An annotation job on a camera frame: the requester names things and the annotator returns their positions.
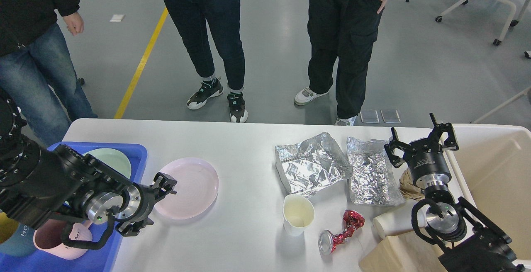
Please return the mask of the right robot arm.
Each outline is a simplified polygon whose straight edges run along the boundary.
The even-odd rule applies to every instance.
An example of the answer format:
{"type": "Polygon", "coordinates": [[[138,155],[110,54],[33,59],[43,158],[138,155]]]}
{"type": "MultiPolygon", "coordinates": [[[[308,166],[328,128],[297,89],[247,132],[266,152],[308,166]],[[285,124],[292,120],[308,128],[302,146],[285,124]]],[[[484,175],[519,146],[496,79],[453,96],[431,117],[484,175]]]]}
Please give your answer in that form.
{"type": "Polygon", "coordinates": [[[455,130],[450,122],[438,123],[433,113],[430,118],[427,137],[406,143],[391,128],[384,146],[393,167],[407,164],[413,185],[424,195],[410,212],[413,231],[442,250],[438,260],[448,272],[523,272],[523,264],[514,264],[510,236],[464,197],[451,194],[444,152],[459,149],[455,130]]]}

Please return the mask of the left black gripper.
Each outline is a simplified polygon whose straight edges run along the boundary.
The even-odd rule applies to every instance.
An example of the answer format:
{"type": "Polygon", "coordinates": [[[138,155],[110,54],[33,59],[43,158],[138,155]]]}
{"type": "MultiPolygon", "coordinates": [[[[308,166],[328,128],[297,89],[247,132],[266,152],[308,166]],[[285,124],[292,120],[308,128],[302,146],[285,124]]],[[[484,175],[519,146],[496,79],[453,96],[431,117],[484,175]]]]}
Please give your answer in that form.
{"type": "Polygon", "coordinates": [[[110,189],[90,189],[85,194],[85,214],[89,221],[101,224],[108,220],[107,210],[113,210],[113,217],[120,223],[115,230],[123,237],[138,236],[140,230],[154,224],[149,218],[155,202],[168,194],[176,194],[178,182],[164,172],[158,172],[150,186],[132,185],[119,193],[110,189]]]}

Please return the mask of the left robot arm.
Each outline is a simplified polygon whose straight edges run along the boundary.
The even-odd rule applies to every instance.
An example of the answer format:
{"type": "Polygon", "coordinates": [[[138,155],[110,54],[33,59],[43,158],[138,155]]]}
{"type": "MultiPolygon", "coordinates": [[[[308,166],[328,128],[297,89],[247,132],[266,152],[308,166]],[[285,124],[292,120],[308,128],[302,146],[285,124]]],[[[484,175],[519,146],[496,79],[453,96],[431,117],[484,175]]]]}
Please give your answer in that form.
{"type": "Polygon", "coordinates": [[[10,219],[34,230],[49,219],[65,221],[62,243],[98,250],[114,231],[137,236],[153,224],[154,205],[175,194],[178,182],[163,172],[140,185],[68,145],[48,151],[22,133],[27,122],[15,100],[4,89],[0,96],[1,210],[10,219]]]}

